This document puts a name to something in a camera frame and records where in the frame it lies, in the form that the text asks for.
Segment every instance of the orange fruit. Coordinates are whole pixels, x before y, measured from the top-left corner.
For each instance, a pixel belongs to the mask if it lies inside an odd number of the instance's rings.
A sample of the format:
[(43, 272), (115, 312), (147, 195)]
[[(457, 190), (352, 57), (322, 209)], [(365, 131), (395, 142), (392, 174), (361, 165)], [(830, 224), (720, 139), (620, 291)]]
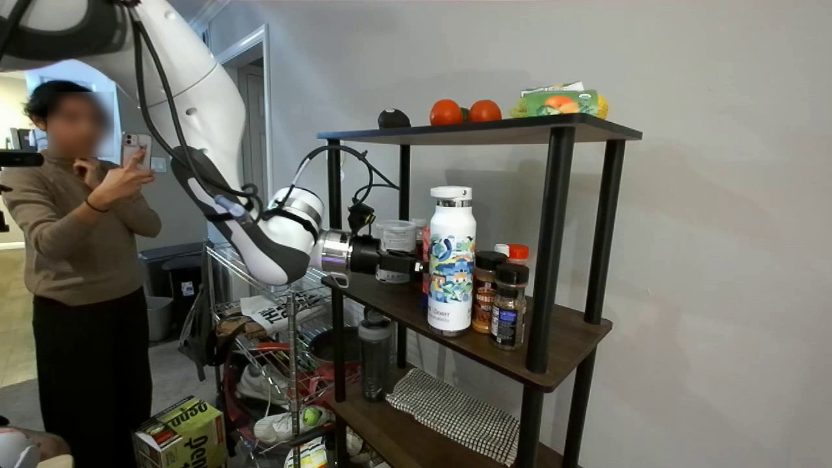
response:
[(499, 122), (499, 121), (503, 121), (503, 112), (499, 112), (498, 103), (491, 103), (491, 100), (473, 103), (472, 122)]
[(465, 121), (463, 108), (455, 100), (440, 100), (431, 108), (431, 125), (447, 127), (447, 125), (460, 125)]

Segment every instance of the cardboard box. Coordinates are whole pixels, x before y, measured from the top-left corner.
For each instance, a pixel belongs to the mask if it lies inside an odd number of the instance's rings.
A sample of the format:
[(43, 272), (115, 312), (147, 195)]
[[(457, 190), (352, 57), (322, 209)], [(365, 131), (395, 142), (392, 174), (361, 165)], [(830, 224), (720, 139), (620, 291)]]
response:
[(144, 468), (226, 468), (223, 413), (201, 399), (182, 399), (134, 438)]

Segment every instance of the shelf board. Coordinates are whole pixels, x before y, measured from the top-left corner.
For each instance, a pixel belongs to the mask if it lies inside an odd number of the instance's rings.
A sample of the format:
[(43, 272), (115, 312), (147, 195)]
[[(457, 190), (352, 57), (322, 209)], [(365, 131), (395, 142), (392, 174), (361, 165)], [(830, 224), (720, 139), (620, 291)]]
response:
[(603, 320), (600, 325), (591, 325), (583, 320), (583, 312), (567, 308), (552, 308), (555, 320), (548, 331), (548, 369), (543, 374), (526, 369), (526, 351), (520, 348), (503, 348), (491, 341), (491, 337), (482, 334), (460, 334), (446, 337), (427, 325), (427, 312), (417, 311), (417, 289), (409, 285), (377, 285), (372, 276), (355, 273), (348, 276), (348, 289), (342, 289), (347, 298), (377, 311), (407, 328), (455, 348), (485, 367), (491, 367), (513, 380), (526, 385), (541, 387), (552, 393), (564, 378), (603, 341), (612, 331), (612, 322)]
[[(478, 455), (435, 430), (421, 428), (413, 416), (381, 402), (365, 402), (348, 393), (347, 402), (329, 402), (366, 446), (372, 446), (395, 468), (453, 467), (453, 468), (499, 468), (503, 464)], [(539, 467), (559, 468), (563, 455), (539, 446)]]
[(641, 131), (594, 118), (594, 114), (548, 114), (522, 118), (485, 125), (455, 127), (390, 127), (390, 131), (344, 131), (318, 133), (320, 142), (361, 142), (361, 143), (399, 143), (399, 147), (518, 147), (548, 143), (552, 131), (574, 127), (574, 142), (642, 142)]

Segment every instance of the hand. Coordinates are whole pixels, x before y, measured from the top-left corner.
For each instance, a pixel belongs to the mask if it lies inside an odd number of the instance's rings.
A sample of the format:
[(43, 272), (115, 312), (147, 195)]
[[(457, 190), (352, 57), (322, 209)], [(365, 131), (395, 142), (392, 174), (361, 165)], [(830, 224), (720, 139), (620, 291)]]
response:
[(147, 155), (127, 157), (123, 168), (115, 168), (104, 174), (99, 185), (88, 185), (88, 200), (99, 209), (112, 209), (119, 200), (131, 200), (141, 188), (154, 182), (154, 172), (147, 168)]

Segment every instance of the white wall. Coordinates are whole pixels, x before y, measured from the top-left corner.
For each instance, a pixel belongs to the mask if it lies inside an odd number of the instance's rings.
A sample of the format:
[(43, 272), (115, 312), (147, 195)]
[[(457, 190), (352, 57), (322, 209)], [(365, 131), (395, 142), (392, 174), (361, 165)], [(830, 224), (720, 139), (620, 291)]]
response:
[[(624, 165), (606, 300), (617, 328), (600, 347), (583, 467), (832, 467), (832, 4), (239, 0), (208, 43), (223, 49), (264, 22), (277, 188), (314, 133), (374, 127), (383, 108), (427, 122), (440, 97), (513, 105), (520, 90), (559, 81), (608, 95), (612, 121), (646, 142)], [(430, 213), (430, 185), (472, 182), (485, 240), (533, 243), (541, 155), (420, 148), (413, 211)], [(599, 155), (581, 148), (574, 161), (559, 289), (574, 308)], [(312, 172), (320, 190), (326, 165)], [(469, 387), (498, 380), (455, 356), (442, 367)], [(482, 396), (507, 404), (520, 390)], [(555, 447), (564, 412), (567, 396), (555, 393), (543, 416)]]

